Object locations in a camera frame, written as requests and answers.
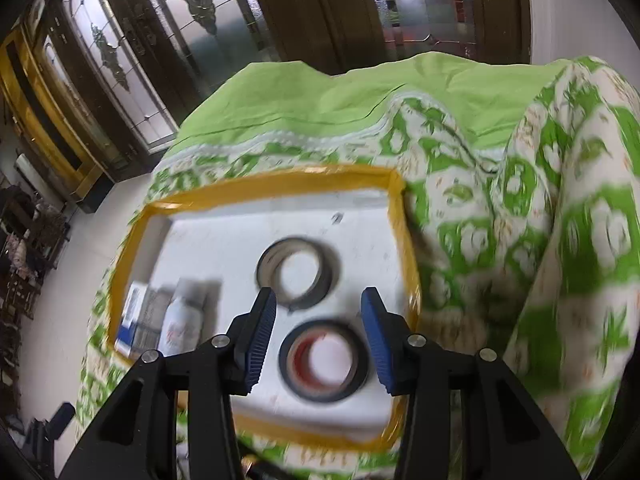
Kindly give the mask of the black tape roll red core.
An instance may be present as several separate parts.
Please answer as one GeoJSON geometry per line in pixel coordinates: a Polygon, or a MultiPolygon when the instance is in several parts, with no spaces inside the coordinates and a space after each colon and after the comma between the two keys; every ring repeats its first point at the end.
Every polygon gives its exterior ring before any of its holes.
{"type": "Polygon", "coordinates": [[[361,337],[341,321],[319,318],[295,327],[279,350],[282,380],[311,403],[330,404],[356,393],[369,376],[361,337]]]}

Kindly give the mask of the grey white plastic bottle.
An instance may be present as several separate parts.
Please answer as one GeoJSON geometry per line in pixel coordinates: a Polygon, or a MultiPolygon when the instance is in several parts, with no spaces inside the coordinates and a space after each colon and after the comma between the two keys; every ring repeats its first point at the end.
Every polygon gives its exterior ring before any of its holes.
{"type": "Polygon", "coordinates": [[[203,283],[180,278],[165,312],[157,350],[163,356],[193,351],[200,341],[206,300],[203,283]]]}

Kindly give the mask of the black tape roll white core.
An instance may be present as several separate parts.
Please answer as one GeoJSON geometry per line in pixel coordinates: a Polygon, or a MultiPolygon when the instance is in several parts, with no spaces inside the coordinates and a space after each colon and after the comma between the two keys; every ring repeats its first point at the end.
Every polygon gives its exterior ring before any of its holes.
{"type": "Polygon", "coordinates": [[[324,248],[315,240],[285,237],[262,253],[255,269],[258,287],[270,287],[278,305],[290,312],[308,310],[332,289],[334,271],[324,248]]]}

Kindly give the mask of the white tray with yellow tape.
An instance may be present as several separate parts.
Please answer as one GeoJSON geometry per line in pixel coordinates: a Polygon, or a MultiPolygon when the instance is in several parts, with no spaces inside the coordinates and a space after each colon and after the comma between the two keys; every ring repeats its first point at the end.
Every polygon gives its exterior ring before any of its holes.
{"type": "Polygon", "coordinates": [[[146,205],[108,288],[107,344],[132,362],[144,290],[192,282],[201,335],[224,332],[259,289],[277,317],[252,392],[233,403],[239,430],[311,448],[380,452],[404,407],[374,376],[360,318],[363,289],[415,323],[421,291],[396,170],[310,166],[224,180],[146,205]]]}

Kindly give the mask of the grey small box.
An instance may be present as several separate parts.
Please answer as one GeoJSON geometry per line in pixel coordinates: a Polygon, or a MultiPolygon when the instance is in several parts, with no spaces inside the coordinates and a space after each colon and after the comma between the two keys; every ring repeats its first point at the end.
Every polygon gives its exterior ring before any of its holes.
{"type": "Polygon", "coordinates": [[[134,351],[156,349],[166,310],[171,303],[171,293],[163,289],[151,289],[142,304],[134,331],[134,351]]]}

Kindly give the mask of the blue white small box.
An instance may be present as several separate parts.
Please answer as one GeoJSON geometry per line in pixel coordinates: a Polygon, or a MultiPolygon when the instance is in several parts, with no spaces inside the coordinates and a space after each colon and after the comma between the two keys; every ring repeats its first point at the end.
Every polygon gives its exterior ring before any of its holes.
{"type": "Polygon", "coordinates": [[[134,281],[131,283],[118,326],[114,348],[122,356],[131,358],[139,352],[139,341],[143,330],[143,315],[150,298],[148,284],[134,281]]]}

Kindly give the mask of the green patterned quilt cover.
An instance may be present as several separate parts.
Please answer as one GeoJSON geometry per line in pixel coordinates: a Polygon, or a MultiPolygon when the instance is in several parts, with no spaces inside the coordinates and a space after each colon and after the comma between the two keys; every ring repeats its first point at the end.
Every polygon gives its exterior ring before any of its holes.
{"type": "Polygon", "coordinates": [[[182,124],[146,193],[272,170],[395,169],[449,349],[493,342],[582,474],[639,423],[639,96],[598,58],[441,53],[328,76],[252,64],[182,124]]]}

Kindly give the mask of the dark wooden shelf furniture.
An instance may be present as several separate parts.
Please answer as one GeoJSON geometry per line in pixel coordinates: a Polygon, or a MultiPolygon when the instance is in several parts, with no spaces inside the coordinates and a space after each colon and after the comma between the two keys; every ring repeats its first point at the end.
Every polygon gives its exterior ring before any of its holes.
{"type": "Polygon", "coordinates": [[[34,317],[44,279],[68,241],[64,214],[17,185],[1,190],[1,415],[20,411],[21,324],[34,317]]]}

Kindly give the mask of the gold framed cabinet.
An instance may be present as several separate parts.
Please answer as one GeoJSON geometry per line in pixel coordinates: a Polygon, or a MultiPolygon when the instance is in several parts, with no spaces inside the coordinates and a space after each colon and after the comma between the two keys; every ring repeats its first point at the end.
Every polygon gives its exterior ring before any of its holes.
{"type": "Polygon", "coordinates": [[[35,154],[83,212],[96,212],[114,182],[55,101],[21,26],[1,45],[1,90],[35,154]]]}

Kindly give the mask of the wooden stained glass doors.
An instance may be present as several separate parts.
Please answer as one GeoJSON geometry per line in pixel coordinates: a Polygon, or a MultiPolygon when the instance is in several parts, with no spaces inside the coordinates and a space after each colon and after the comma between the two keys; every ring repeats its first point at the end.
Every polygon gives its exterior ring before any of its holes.
{"type": "Polygon", "coordinates": [[[259,62],[327,74],[440,51],[530,59],[529,0],[32,0],[27,37],[81,137],[115,169],[163,151],[259,62]]]}

